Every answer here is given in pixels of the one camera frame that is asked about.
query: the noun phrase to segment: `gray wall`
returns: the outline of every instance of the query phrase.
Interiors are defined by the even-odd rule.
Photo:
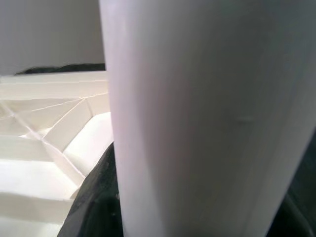
[[[0,75],[102,62],[97,0],[0,1]]]

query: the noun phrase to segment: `white wall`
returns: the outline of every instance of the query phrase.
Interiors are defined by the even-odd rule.
[[[0,1],[0,75],[102,62],[97,0]]]

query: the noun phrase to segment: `white cylinder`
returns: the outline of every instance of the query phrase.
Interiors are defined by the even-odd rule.
[[[316,121],[314,0],[101,0],[125,237],[263,237]]]

